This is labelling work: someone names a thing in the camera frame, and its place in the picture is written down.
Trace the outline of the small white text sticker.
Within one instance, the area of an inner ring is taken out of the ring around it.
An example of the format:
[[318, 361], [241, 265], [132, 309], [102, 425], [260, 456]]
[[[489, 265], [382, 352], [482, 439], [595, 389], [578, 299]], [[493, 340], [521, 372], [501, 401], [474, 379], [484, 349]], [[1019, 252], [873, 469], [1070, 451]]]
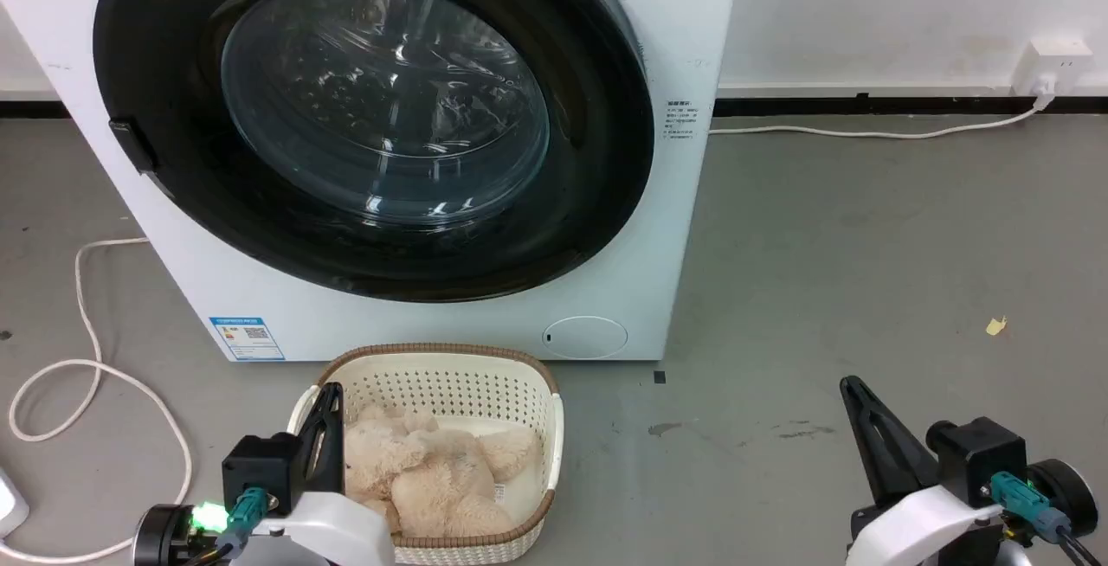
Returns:
[[688, 140], [699, 132], [701, 109], [690, 100], [669, 100], [661, 120], [661, 138]]

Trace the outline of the white front-load washing machine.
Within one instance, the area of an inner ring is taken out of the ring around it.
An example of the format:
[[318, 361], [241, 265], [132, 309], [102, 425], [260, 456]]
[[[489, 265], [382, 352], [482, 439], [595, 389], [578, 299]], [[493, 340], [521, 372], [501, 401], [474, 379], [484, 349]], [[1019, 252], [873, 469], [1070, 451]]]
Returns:
[[[342, 294], [234, 250], [140, 176], [107, 128], [93, 60], [99, 0], [0, 0], [30, 52], [189, 306], [209, 318], [261, 318], [284, 362], [321, 362], [368, 344], [480, 343], [565, 360], [543, 343], [574, 315], [624, 325], [624, 350], [605, 360], [660, 361], [680, 282], [693, 206], [724, 62], [733, 0], [620, 0], [645, 62], [654, 159], [642, 200], [602, 250], [562, 277], [486, 300], [416, 303]], [[669, 100], [700, 106], [699, 132], [661, 138]]]

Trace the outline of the black round washer door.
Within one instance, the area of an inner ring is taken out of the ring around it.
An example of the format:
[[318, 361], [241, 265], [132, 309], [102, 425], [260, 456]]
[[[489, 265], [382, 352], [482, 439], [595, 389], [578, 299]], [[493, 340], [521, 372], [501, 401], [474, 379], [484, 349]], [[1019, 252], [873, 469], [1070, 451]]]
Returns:
[[342, 294], [545, 285], [624, 228], [654, 159], [620, 0], [99, 0], [93, 60], [179, 210]]

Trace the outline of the blue energy label sticker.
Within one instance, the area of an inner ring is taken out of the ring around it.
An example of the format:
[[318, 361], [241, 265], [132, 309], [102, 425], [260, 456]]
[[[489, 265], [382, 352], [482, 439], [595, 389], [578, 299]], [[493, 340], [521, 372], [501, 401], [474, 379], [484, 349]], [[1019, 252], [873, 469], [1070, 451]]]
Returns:
[[209, 318], [230, 361], [283, 362], [285, 354], [261, 318]]

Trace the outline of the white wall socket box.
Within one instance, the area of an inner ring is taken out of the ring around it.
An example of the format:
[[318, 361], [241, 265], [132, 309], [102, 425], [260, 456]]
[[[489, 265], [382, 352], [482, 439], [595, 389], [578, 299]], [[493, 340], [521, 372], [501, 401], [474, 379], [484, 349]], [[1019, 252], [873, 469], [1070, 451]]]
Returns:
[[1092, 50], [1083, 39], [1036, 38], [1026, 45], [1010, 78], [1009, 95], [1065, 96], [1092, 69]]

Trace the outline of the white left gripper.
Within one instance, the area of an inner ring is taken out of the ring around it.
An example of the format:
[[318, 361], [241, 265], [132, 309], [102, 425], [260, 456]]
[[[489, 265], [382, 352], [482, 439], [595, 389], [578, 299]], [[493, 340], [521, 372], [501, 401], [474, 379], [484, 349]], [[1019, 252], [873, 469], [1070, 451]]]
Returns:
[[343, 385], [312, 385], [294, 409], [304, 494], [284, 518], [265, 518], [252, 536], [252, 566], [396, 566], [383, 515], [345, 491]]

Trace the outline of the beige plush teddy toy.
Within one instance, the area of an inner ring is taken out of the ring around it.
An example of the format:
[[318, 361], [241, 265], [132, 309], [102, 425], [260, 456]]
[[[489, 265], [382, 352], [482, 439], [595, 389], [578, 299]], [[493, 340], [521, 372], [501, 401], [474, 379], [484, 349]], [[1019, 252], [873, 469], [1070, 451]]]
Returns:
[[531, 428], [475, 435], [435, 416], [361, 409], [343, 432], [345, 496], [408, 538], [488, 536], [516, 527], [495, 487], [538, 455]]

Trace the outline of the white flat device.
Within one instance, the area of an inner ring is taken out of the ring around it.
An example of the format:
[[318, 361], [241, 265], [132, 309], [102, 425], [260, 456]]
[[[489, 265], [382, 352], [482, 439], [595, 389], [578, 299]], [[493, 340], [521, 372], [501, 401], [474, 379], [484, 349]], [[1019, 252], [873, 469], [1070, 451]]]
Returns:
[[30, 507], [16, 482], [0, 467], [0, 541], [6, 539], [17, 527], [23, 525]]

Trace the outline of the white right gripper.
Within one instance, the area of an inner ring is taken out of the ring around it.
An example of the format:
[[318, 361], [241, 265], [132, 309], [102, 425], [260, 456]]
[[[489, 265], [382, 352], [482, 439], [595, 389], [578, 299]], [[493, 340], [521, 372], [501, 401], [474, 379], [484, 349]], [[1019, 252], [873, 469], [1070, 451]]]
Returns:
[[874, 505], [900, 500], [860, 531], [847, 566], [919, 566], [977, 519], [1001, 515], [997, 503], [974, 508], [938, 486], [937, 460], [861, 377], [844, 375], [840, 392]]

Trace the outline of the oval white filter cover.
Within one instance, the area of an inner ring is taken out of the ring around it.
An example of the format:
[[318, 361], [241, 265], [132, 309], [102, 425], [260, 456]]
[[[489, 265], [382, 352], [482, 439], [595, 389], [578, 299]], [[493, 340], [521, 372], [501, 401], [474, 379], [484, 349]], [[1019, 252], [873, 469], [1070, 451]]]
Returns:
[[627, 344], [624, 325], [597, 315], [574, 315], [547, 326], [543, 343], [551, 354], [565, 360], [605, 360]]

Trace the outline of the white laundry basket brown rim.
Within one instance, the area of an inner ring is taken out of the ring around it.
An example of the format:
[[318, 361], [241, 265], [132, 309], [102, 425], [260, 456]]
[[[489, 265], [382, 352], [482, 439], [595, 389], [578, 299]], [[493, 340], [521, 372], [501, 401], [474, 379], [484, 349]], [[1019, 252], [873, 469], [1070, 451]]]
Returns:
[[392, 535], [397, 562], [488, 566], [519, 559], [537, 542], [555, 498], [565, 436], [562, 397], [546, 366], [519, 351], [482, 344], [373, 344], [337, 357], [315, 385], [328, 383], [343, 385], [345, 428], [361, 409], [379, 407], [431, 414], [439, 428], [475, 435], [531, 428], [538, 438], [534, 462], [495, 487], [496, 502], [515, 528], [470, 537]]

